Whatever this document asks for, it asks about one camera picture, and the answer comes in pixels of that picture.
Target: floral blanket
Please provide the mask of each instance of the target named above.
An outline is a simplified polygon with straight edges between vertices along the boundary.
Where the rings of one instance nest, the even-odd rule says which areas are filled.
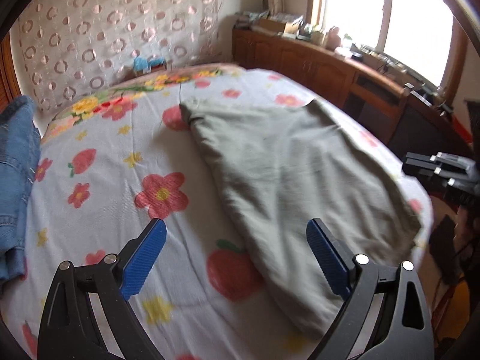
[[[94,264],[161,218],[166,244],[129,303],[165,359],[303,360],[316,346],[282,314],[224,213],[179,102],[212,99],[299,107],[318,96],[279,74],[231,66],[147,76],[80,100],[50,124],[27,207],[26,266],[8,283],[2,316],[37,355],[40,316],[64,260]],[[400,161],[333,105],[332,115],[374,156],[419,213],[414,262],[431,224],[428,196]],[[91,295],[109,350],[121,355]]]

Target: denim fabric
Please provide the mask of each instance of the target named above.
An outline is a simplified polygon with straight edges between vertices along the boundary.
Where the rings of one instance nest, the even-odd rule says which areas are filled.
[[[40,158],[34,103],[17,97],[0,115],[0,286],[25,273],[28,197]]]

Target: blue gripper pad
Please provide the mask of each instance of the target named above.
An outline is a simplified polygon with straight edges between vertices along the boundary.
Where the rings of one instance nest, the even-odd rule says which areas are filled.
[[[167,228],[163,221],[158,220],[147,236],[141,240],[140,245],[123,268],[120,293],[126,301],[142,289],[166,240]]]
[[[307,242],[325,275],[332,292],[344,302],[350,297],[349,271],[335,248],[314,220],[307,224]]]

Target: brown box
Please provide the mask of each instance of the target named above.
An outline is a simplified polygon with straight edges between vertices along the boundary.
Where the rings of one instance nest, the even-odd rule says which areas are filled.
[[[299,25],[292,23],[281,23],[280,21],[274,21],[270,19],[260,19],[258,25],[262,28],[265,28],[268,31],[273,32],[286,32],[289,34],[294,34],[298,31]]]

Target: cabinet door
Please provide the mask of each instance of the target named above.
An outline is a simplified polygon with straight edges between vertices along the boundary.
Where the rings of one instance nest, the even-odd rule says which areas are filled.
[[[271,40],[253,40],[253,66],[254,68],[274,70],[273,66],[273,42]]]
[[[306,85],[309,81],[307,65],[310,61],[295,50],[281,50],[278,71],[297,83]]]
[[[234,32],[233,59],[240,66],[250,68],[251,65],[251,35],[246,31]]]
[[[328,61],[315,61],[311,66],[309,88],[321,97],[341,108],[347,98],[355,71]]]

